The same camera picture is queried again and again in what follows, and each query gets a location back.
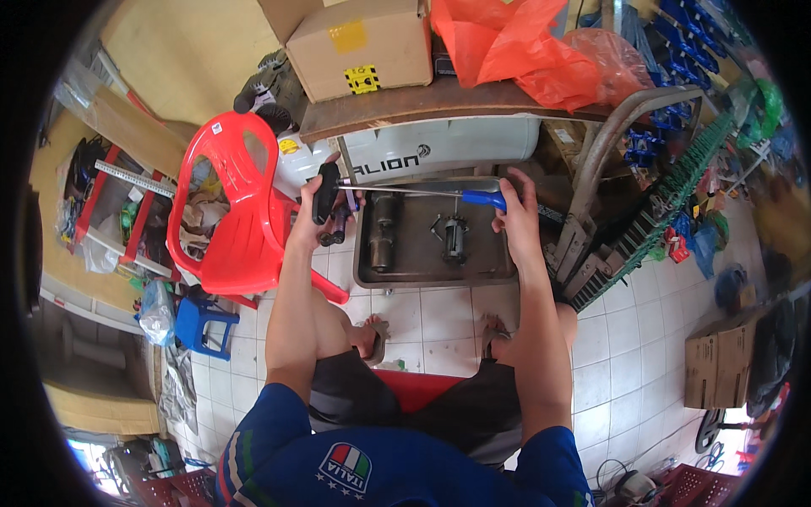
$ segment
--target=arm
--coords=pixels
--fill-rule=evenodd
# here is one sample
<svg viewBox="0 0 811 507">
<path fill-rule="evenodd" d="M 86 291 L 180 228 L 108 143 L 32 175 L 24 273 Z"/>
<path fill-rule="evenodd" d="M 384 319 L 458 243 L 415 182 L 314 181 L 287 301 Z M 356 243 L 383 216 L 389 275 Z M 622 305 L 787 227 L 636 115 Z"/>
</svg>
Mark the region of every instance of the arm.
<svg viewBox="0 0 811 507">
<path fill-rule="evenodd" d="M 285 245 L 285 258 L 279 288 L 268 322 L 265 384 L 279 383 L 291 388 L 304 401 L 310 401 L 315 370 L 315 323 L 312 319 L 312 252 L 318 246 L 318 227 L 310 219 L 312 198 L 321 186 L 321 176 L 304 185 L 298 219 Z"/>
<path fill-rule="evenodd" d="M 493 230 L 507 230 L 509 252 L 521 286 L 521 321 L 500 362 L 515 368 L 523 445 L 543 429 L 571 429 L 572 371 L 541 248 L 535 185 L 520 170 L 511 167 L 509 173 L 523 186 L 523 202 L 513 185 L 502 179 L 501 193 L 508 211 L 496 210 Z"/>
</svg>

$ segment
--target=screwdriver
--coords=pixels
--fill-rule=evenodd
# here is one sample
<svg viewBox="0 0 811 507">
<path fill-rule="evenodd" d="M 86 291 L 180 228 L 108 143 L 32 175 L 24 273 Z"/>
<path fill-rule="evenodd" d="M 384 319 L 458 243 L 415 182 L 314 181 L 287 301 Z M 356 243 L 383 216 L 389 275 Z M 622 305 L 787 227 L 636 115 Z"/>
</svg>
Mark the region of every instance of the screwdriver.
<svg viewBox="0 0 811 507">
<path fill-rule="evenodd" d="M 462 191 L 428 191 L 428 190 L 415 190 L 413 188 L 398 188 L 398 187 L 356 187 L 351 185 L 338 185 L 341 190 L 367 190 L 367 191 L 386 191 L 386 192 L 400 192 L 403 194 L 420 194 L 420 195 L 441 195 L 443 197 L 453 197 L 460 199 L 463 203 L 479 204 L 482 206 L 492 206 L 493 208 L 507 211 L 507 201 L 504 200 L 504 195 L 499 191 L 488 192 L 484 190 L 462 190 Z M 564 216 L 554 209 L 548 208 L 543 204 L 538 204 L 538 214 L 543 217 L 562 224 Z"/>
</svg>

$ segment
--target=foot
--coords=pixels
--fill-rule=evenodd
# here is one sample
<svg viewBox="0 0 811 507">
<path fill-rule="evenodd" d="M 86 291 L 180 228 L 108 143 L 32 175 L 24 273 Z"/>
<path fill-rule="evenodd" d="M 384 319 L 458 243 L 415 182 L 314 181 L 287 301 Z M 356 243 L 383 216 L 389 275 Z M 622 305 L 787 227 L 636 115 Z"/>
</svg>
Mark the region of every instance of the foot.
<svg viewBox="0 0 811 507">
<path fill-rule="evenodd" d="M 377 315 L 369 316 L 363 326 L 356 328 L 357 332 L 354 333 L 353 340 L 350 340 L 352 346 L 358 348 L 360 357 L 363 359 L 369 359 L 375 352 L 375 336 L 377 332 L 371 325 L 377 322 L 380 322 L 380 317 Z"/>
<path fill-rule="evenodd" d="M 502 322 L 498 316 L 488 315 L 486 319 L 487 321 L 484 325 L 485 329 L 496 329 L 504 332 L 507 331 L 507 327 L 504 326 L 504 322 Z M 509 347 L 509 339 L 501 335 L 493 337 L 493 339 L 490 341 L 490 351 L 493 359 L 501 359 L 501 356 L 507 350 L 507 347 Z"/>
</svg>

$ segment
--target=flip-flop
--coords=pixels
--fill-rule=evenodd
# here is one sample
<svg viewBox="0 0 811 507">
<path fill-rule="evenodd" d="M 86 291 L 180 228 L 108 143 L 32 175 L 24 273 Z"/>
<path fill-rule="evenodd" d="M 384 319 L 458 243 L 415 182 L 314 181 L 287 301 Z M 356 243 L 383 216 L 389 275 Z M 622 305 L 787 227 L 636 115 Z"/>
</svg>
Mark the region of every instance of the flip-flop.
<svg viewBox="0 0 811 507">
<path fill-rule="evenodd" d="M 508 340 L 513 339 L 513 337 L 503 329 L 484 328 L 484 333 L 482 333 L 482 359 L 493 359 L 493 349 L 490 343 L 495 337 L 504 337 Z"/>
<path fill-rule="evenodd" d="M 388 340 L 388 321 L 371 322 L 369 324 L 375 330 L 375 345 L 372 347 L 371 357 L 364 358 L 363 362 L 368 367 L 376 366 L 383 362 L 386 355 L 386 340 Z"/>
</svg>

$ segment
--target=metal tray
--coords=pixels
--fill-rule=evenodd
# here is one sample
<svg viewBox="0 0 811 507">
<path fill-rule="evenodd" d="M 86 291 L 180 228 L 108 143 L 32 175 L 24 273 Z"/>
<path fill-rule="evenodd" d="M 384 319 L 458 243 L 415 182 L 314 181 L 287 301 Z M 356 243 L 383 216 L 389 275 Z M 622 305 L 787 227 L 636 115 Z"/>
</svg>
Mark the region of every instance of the metal tray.
<svg viewBox="0 0 811 507">
<path fill-rule="evenodd" d="M 499 180 L 492 177 L 410 179 L 398 180 L 396 185 L 430 191 L 497 191 Z M 353 275 L 358 285 L 367 289 L 394 289 L 514 282 L 517 270 L 507 250 L 507 235 L 493 232 L 491 222 L 496 211 L 491 206 L 459 202 L 458 214 L 467 219 L 470 228 L 464 242 L 467 261 L 458 266 L 442 260 L 444 242 L 431 234 L 431 224 L 438 213 L 443 217 L 453 214 L 454 200 L 436 195 L 405 194 L 394 233 L 394 269 L 390 273 L 377 273 L 370 267 L 369 234 L 374 204 L 367 197 L 367 206 L 358 215 L 355 236 Z M 444 229 L 437 232 L 444 237 Z"/>
</svg>

